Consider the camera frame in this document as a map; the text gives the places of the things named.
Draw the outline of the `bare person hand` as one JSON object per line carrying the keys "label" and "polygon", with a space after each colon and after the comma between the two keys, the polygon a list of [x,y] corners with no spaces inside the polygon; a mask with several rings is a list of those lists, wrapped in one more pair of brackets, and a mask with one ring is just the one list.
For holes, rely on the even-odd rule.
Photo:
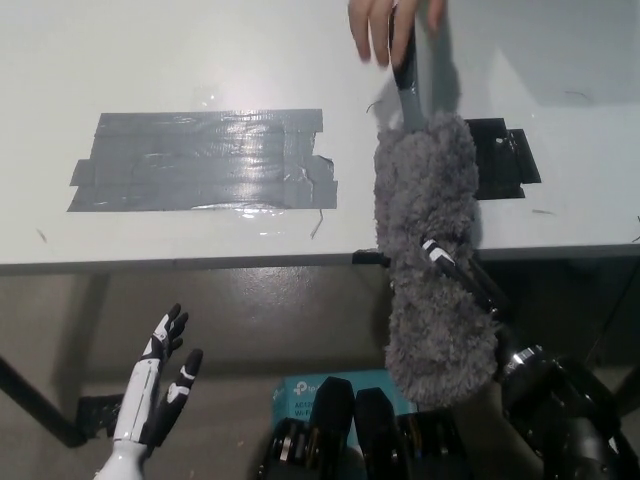
{"label": "bare person hand", "polygon": [[411,30],[423,4],[429,42],[436,45],[447,14],[447,1],[349,1],[349,27],[360,60],[369,63],[374,59],[380,68],[391,66],[397,70],[406,57]]}

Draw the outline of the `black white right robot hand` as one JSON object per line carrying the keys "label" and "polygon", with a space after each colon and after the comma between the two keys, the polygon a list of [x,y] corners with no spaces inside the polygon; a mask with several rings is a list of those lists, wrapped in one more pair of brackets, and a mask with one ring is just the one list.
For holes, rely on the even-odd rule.
{"label": "black white right robot hand", "polygon": [[497,284],[474,259],[469,261],[465,269],[436,240],[423,238],[420,243],[429,260],[447,277],[458,282],[472,295],[478,307],[499,324],[496,332],[496,379],[501,383],[516,380],[522,383],[540,382],[549,372],[549,363],[539,345],[521,342],[518,332],[511,326],[509,304]]}

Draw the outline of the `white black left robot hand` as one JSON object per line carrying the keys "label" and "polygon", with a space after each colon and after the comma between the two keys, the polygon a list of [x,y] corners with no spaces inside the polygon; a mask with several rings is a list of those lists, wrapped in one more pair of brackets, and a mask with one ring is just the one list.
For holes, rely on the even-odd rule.
{"label": "white black left robot hand", "polygon": [[163,368],[182,345],[181,335],[189,314],[174,305],[152,332],[143,353],[134,365],[113,439],[130,441],[150,449],[161,446],[174,427],[199,373],[203,351],[194,349],[181,366],[165,394],[158,389]]}

